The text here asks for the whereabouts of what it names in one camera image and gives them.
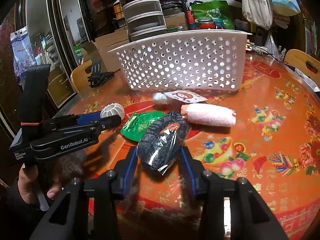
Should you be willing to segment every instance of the pink towel roll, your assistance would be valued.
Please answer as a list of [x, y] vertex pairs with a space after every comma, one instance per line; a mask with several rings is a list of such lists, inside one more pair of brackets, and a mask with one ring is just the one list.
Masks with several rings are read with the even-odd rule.
[[235, 111], [209, 104], [189, 104], [181, 107], [182, 117], [191, 123], [231, 127], [236, 124]]

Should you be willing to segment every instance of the screw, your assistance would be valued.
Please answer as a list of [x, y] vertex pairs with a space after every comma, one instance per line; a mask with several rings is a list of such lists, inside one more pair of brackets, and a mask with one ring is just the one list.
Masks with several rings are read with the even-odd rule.
[[209, 176], [212, 175], [212, 171], [204, 170], [204, 171], [203, 171], [203, 175], [206, 176], [206, 177], [209, 177]]
[[116, 172], [114, 171], [114, 170], [108, 170], [107, 171], [107, 176], [108, 177], [113, 177], [113, 176], [115, 176], [116, 175]]
[[239, 181], [242, 185], [244, 185], [244, 184], [246, 184], [246, 183], [248, 182], [248, 180], [247, 180], [246, 178], [244, 178], [244, 177], [240, 177], [240, 178], [238, 179], [238, 181]]
[[80, 182], [80, 179], [79, 179], [79, 178], [73, 178], [73, 179], [71, 180], [71, 184], [73, 184], [73, 185], [77, 185], [79, 182]]

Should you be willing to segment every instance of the perforated basket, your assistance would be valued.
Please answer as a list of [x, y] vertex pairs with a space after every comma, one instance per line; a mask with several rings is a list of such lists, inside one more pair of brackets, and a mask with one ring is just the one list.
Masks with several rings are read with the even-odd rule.
[[162, 34], [111, 50], [133, 90], [237, 90], [249, 33], [194, 30]]

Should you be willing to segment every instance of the green shopping bag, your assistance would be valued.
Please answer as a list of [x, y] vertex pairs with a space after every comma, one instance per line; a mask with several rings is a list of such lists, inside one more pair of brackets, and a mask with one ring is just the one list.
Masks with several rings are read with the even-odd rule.
[[195, 21], [202, 19], [222, 20], [225, 27], [234, 30], [232, 13], [227, 1], [213, 0], [210, 2], [194, 1], [190, 3]]

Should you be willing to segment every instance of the chair backrest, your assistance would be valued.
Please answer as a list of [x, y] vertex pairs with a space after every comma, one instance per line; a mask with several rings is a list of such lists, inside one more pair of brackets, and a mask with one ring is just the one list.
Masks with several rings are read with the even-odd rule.
[[298, 49], [290, 49], [285, 55], [284, 61], [310, 77], [320, 87], [320, 62], [310, 55]]
[[91, 75], [91, 73], [87, 74], [85, 72], [85, 69], [90, 67], [91, 65], [92, 61], [88, 60], [87, 62], [75, 68], [71, 73], [71, 83], [78, 94], [81, 93], [81, 91], [83, 91], [87, 87], [89, 87], [90, 83], [88, 82], [88, 77]]

